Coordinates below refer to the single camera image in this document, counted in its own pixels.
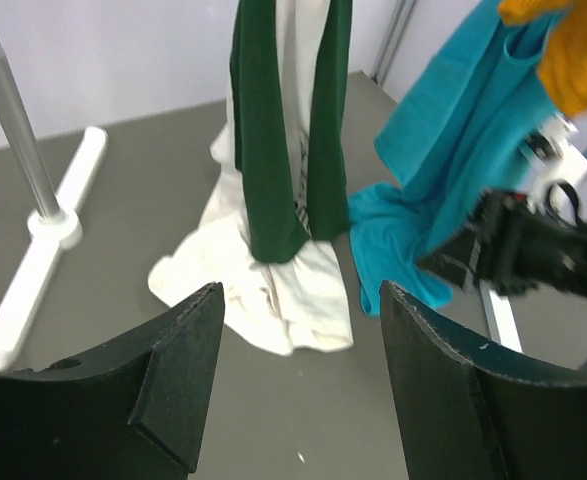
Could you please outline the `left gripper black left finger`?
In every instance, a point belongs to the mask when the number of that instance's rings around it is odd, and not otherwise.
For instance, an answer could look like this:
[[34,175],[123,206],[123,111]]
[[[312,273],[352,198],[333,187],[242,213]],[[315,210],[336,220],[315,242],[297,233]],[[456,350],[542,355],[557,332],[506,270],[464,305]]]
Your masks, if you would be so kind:
[[0,374],[0,479],[185,479],[201,451],[224,324],[210,283],[48,368]]

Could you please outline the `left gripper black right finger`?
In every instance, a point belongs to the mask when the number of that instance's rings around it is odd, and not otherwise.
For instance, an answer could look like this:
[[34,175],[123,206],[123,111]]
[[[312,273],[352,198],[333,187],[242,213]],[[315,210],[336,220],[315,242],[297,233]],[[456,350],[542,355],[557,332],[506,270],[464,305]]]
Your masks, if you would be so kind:
[[412,479],[587,479],[587,371],[504,347],[397,284],[381,329]]

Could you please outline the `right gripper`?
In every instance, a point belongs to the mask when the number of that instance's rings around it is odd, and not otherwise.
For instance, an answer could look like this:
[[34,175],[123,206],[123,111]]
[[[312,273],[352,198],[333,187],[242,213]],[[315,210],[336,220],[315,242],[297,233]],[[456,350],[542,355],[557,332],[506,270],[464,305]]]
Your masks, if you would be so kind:
[[500,295],[523,295],[540,284],[587,298],[587,222],[573,189],[565,191],[574,222],[550,205],[530,209],[528,196],[488,191],[459,232],[417,261],[417,267],[460,290],[489,283]]

